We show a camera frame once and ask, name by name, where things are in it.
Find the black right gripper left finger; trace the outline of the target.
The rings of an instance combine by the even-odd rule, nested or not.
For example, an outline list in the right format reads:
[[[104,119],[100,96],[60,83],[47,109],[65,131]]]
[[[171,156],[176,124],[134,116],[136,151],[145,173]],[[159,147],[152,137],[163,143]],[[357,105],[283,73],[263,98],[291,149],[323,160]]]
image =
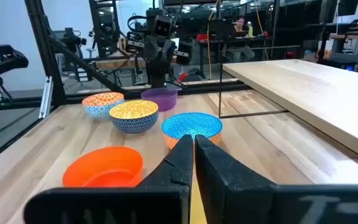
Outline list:
[[[133,188],[54,188],[25,205],[25,223],[188,223],[193,139],[184,135]]]

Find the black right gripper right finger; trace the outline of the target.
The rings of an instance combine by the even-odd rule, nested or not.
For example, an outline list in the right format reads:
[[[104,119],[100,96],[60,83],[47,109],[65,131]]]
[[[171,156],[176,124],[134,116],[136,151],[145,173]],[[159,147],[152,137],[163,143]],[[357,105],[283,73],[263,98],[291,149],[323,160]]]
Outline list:
[[[208,223],[358,224],[358,184],[279,185],[202,135],[195,164]]]

